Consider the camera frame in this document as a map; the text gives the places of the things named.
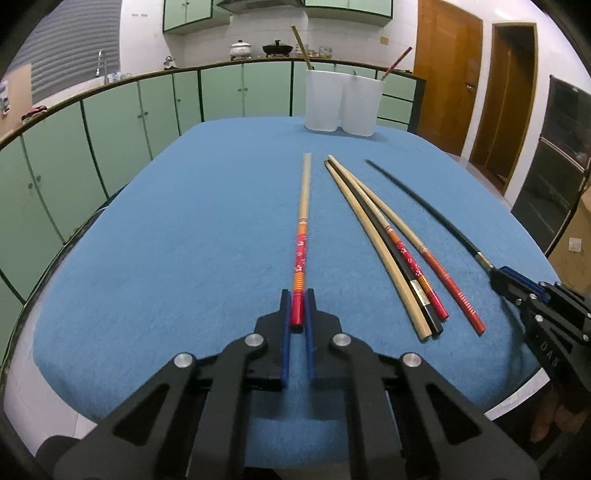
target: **table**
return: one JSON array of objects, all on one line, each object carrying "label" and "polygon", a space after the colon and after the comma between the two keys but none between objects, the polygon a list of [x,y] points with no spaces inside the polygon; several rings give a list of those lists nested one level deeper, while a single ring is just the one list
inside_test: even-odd
[{"label": "table", "polygon": [[[427,141],[377,127],[372,138],[310,132],[300,118],[197,125],[121,192],[56,272],[34,337],[53,389],[92,420],[108,414],[178,352],[218,353],[277,310],[291,288],[303,154],[313,156],[307,286],[319,309],[379,353],[414,351],[483,411],[539,367],[513,307],[476,261],[413,200],[370,168],[397,175],[497,266],[535,281],[557,276],[529,234],[468,172]],[[328,154],[419,235],[487,325],[477,337],[415,254],[450,313],[421,343],[378,256],[323,166]],[[291,339],[283,394],[255,393],[246,464],[341,462],[343,401],[307,385],[302,335]]]}]

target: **window blind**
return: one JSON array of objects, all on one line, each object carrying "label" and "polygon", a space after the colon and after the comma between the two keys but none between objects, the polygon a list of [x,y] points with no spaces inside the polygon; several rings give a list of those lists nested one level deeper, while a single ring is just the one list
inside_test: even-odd
[{"label": "window blind", "polygon": [[106,56],[107,72],[119,70],[121,2],[63,0],[41,20],[9,68],[31,63],[33,103],[95,78],[99,50]]}]

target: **door frame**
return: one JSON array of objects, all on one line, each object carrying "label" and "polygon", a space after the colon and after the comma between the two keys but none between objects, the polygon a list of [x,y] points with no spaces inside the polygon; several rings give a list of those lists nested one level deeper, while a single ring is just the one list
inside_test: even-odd
[{"label": "door frame", "polygon": [[499,29],[503,28],[503,27],[533,27],[533,29],[534,29],[534,81],[533,81],[533,85],[532,85],[532,89],[531,89],[530,106],[529,106],[529,110],[527,113],[527,120],[526,120],[526,124],[525,124],[525,129],[524,129],[523,134],[521,135],[521,141],[519,142],[518,154],[515,157],[515,159],[513,160],[513,166],[511,167],[511,170],[509,171],[509,176],[507,177],[507,181],[505,182],[505,186],[501,191],[502,194],[505,194],[509,184],[511,183],[511,177],[513,176],[513,173],[515,172],[515,167],[517,166],[517,162],[519,162],[519,157],[521,156],[521,152],[523,150],[523,145],[525,144],[525,137],[527,136],[527,132],[530,129],[531,114],[534,109],[535,94],[537,93],[537,86],[538,86],[538,69],[540,68],[540,59],[539,59],[540,44],[539,44],[539,39],[538,39],[538,27],[535,22],[495,22],[492,24],[491,63],[489,65],[489,73],[488,73],[488,78],[486,80],[486,94],[485,94],[484,104],[483,104],[483,108],[482,108],[482,115],[480,116],[480,122],[478,124],[478,132],[476,133],[474,145],[472,146],[472,150],[470,152],[470,159],[468,159],[469,163],[472,163],[472,158],[474,157],[474,152],[475,152],[474,147],[478,143],[478,140],[480,139],[480,135],[482,133],[484,119],[485,119],[486,106],[489,101],[489,95],[491,94],[492,72],[490,70],[490,66],[492,65],[492,60],[495,58],[495,54],[496,54],[495,46],[496,46],[496,39],[498,38],[498,35],[499,35]]}]

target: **white pot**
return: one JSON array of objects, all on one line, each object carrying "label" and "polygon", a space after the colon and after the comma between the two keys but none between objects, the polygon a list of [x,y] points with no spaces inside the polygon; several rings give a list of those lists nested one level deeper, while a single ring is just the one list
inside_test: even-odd
[{"label": "white pot", "polygon": [[230,48],[230,57],[250,57],[251,47],[252,46],[249,43],[238,40],[238,42],[233,44],[232,48]]}]

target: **green cabinet door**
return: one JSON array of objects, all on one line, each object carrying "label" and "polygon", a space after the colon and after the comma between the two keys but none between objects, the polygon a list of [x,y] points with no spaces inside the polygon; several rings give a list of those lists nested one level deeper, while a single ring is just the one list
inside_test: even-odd
[{"label": "green cabinet door", "polygon": [[408,124],[412,111],[412,102],[382,95],[382,100],[379,103],[378,117]]},{"label": "green cabinet door", "polygon": [[148,145],[152,158],[178,138],[177,111],[174,107],[173,76],[163,75],[139,81]]},{"label": "green cabinet door", "polygon": [[27,298],[61,247],[19,137],[0,151],[0,268]]},{"label": "green cabinet door", "polygon": [[306,0],[307,7],[347,8],[347,0]]},{"label": "green cabinet door", "polygon": [[291,62],[245,64],[244,86],[246,116],[290,114]]},{"label": "green cabinet door", "polygon": [[186,0],[165,0],[164,30],[178,27],[187,22]]},{"label": "green cabinet door", "polygon": [[187,23],[211,18],[212,0],[187,0]]},{"label": "green cabinet door", "polygon": [[244,116],[242,66],[227,65],[201,71],[205,121]]},{"label": "green cabinet door", "polygon": [[386,17],[392,16],[392,0],[349,0],[348,8]]},{"label": "green cabinet door", "polygon": [[22,304],[0,278],[0,358],[3,357]]},{"label": "green cabinet door", "polygon": [[[313,61],[312,66],[315,70],[324,70],[333,72],[335,70],[334,63],[320,63]],[[303,61],[294,62],[294,88],[293,88],[293,105],[291,108],[292,116],[304,116],[306,114],[306,78],[308,67]]]},{"label": "green cabinet door", "polygon": [[364,67],[352,67],[350,65],[336,65],[336,72],[348,73],[349,75],[359,75],[360,77],[367,77],[368,79],[375,78],[375,69],[366,69]]},{"label": "green cabinet door", "polygon": [[199,105],[199,79],[197,72],[182,72],[173,75],[174,94],[177,102],[178,127],[181,134],[201,123]]},{"label": "green cabinet door", "polygon": [[106,200],[90,154],[80,103],[34,125],[23,138],[47,209],[69,238]]},{"label": "green cabinet door", "polygon": [[138,86],[120,85],[83,103],[96,162],[113,195],[150,163]]},{"label": "green cabinet door", "polygon": [[[379,78],[381,78],[383,73],[379,72],[379,75]],[[402,75],[396,75],[395,73],[388,75],[384,80],[385,95],[404,98],[406,100],[410,100],[411,102],[414,100],[414,91],[416,87],[416,80],[403,77]]]}]

